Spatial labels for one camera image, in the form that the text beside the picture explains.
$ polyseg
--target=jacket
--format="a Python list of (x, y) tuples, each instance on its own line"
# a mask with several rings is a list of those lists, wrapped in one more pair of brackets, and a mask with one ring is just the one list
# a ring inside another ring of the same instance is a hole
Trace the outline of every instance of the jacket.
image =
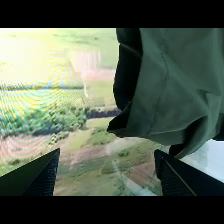
[(224, 29), (118, 28), (108, 132), (177, 146), (176, 158), (223, 140)]

